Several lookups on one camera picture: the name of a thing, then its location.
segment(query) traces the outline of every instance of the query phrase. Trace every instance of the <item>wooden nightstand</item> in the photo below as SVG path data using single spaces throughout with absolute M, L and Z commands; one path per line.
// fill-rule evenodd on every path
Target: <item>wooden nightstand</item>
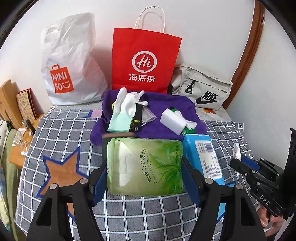
M 40 115 L 39 118 L 36 121 L 32 121 L 32 125 L 35 129 L 37 129 L 38 123 L 43 116 Z M 27 143 L 27 151 L 30 148 L 31 142 L 33 137 L 29 135 L 29 131 L 26 131 L 23 135 L 24 141 Z M 12 164 L 14 164 L 18 169 L 22 169 L 24 163 L 25 163 L 25 156 L 21 154 L 22 151 L 26 151 L 26 149 L 22 149 L 19 146 L 13 146 L 11 147 L 11 151 L 9 153 L 8 161 Z

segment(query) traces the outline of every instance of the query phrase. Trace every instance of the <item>purple cloth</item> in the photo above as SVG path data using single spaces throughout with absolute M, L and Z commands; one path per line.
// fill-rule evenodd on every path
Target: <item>purple cloth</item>
M 103 98 L 103 114 L 99 119 L 92 131 L 91 142 L 94 145 L 102 145 L 102 135 L 106 133 L 108 129 L 111 117 L 113 115 L 112 104 L 115 102 L 118 91 L 107 91 Z M 172 96 L 167 94 L 159 94 L 154 92 L 145 92 L 140 101 L 148 101 L 148 108 L 156 115 L 156 120 L 147 123 L 142 126 L 142 130 L 136 132 L 136 136 L 139 138 L 148 139 L 172 139 L 182 141 L 184 136 L 182 134 L 177 135 L 169 128 L 160 123 L 161 114 L 166 108 L 174 107 L 181 111 L 182 116 L 188 121 L 195 121 L 197 126 L 195 131 L 197 134 L 206 134 L 207 128 L 203 122 L 201 122 L 195 113 L 195 105 L 185 96 Z

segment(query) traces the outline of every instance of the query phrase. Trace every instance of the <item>barcode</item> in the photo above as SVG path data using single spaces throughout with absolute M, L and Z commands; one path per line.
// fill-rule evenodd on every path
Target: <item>barcode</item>
M 214 152 L 211 143 L 205 143 L 205 148 L 207 149 L 207 152 Z

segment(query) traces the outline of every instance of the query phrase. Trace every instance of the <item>gray and white checkered cloth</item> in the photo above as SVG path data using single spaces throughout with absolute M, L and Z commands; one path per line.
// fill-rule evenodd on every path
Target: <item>gray and white checkered cloth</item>
M 79 170 L 89 175 L 102 163 L 102 148 L 90 142 L 90 132 L 97 119 L 84 118 L 89 110 L 51 110 L 42 117 L 25 159 L 18 190 L 15 222 L 27 233 L 33 215 L 40 203 L 36 194 L 47 179 L 42 155 L 64 161 L 79 145 Z M 243 124 L 205 121 L 212 139 L 225 182 L 243 184 L 249 196 L 249 185 L 242 175 L 237 176 L 229 162 L 233 145 L 238 142 L 243 154 L 252 153 L 243 139 Z M 189 239 L 200 209 L 187 193 L 171 196 L 114 196 L 105 193 L 103 200 L 93 208 L 96 221 L 106 241 L 162 241 Z M 213 241 L 219 240 L 223 218 L 217 223 Z M 74 240 L 80 240 L 76 223 L 70 218 Z

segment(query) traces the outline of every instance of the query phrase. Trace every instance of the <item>blue package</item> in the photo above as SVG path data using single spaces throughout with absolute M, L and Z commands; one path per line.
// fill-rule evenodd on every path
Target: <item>blue package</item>
M 219 185 L 225 185 L 220 164 L 209 135 L 187 134 L 182 144 L 183 156 L 188 159 L 194 169 L 199 170 L 205 178 L 211 178 Z M 224 213 L 225 203 L 220 203 L 217 222 L 224 216 Z

